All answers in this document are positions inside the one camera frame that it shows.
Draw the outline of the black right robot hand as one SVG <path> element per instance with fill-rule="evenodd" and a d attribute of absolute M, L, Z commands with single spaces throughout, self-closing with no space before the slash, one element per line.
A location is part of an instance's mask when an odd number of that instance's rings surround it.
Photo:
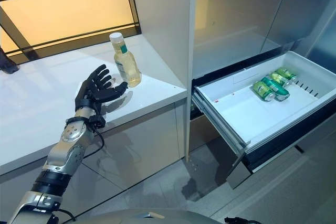
<path fill-rule="evenodd" d="M 224 219 L 224 223 L 228 223 L 228 224 L 249 224 L 249 223 L 253 223 L 251 220 L 247 220 L 241 217 L 226 217 Z"/>

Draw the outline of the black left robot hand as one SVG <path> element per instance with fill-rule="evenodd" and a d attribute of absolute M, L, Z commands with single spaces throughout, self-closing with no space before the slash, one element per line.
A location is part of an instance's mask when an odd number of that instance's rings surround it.
<path fill-rule="evenodd" d="M 102 64 L 89 75 L 76 95 L 75 111 L 87 106 L 100 114 L 103 103 L 116 100 L 125 93 L 128 84 L 122 82 L 113 88 L 109 73 L 107 66 Z"/>

